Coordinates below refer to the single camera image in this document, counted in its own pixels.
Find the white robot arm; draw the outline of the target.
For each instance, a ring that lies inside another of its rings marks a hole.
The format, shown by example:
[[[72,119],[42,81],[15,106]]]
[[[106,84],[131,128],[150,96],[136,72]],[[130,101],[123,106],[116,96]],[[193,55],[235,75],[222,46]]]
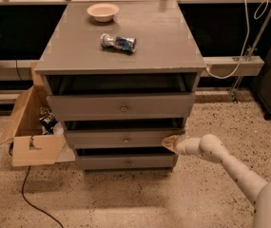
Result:
[[[271,228],[271,181],[231,155],[218,137],[212,134],[200,138],[172,135],[162,140],[162,146],[177,155],[196,156],[219,163],[254,206],[252,228]]]

